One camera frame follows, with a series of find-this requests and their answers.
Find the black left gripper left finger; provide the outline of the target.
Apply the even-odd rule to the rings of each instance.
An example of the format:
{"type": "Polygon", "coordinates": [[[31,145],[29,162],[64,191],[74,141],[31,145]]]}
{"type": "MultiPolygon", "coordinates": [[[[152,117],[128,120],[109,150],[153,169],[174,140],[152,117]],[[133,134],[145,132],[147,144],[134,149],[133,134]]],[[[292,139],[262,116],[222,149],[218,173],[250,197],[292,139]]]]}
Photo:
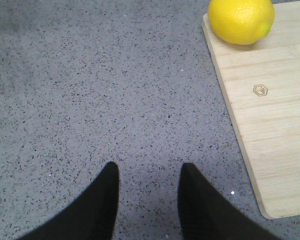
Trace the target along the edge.
{"type": "Polygon", "coordinates": [[[119,204],[119,168],[108,162],[95,180],[52,219],[21,240],[110,240],[119,204]]]}

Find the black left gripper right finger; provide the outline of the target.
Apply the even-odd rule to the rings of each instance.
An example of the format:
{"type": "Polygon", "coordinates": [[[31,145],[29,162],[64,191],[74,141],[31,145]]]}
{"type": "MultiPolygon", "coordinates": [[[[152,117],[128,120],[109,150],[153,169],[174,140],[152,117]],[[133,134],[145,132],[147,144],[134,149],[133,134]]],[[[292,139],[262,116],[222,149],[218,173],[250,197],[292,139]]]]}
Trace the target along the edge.
{"type": "Polygon", "coordinates": [[[178,184],[178,217],[185,240],[276,240],[227,201],[193,163],[178,184]]]}

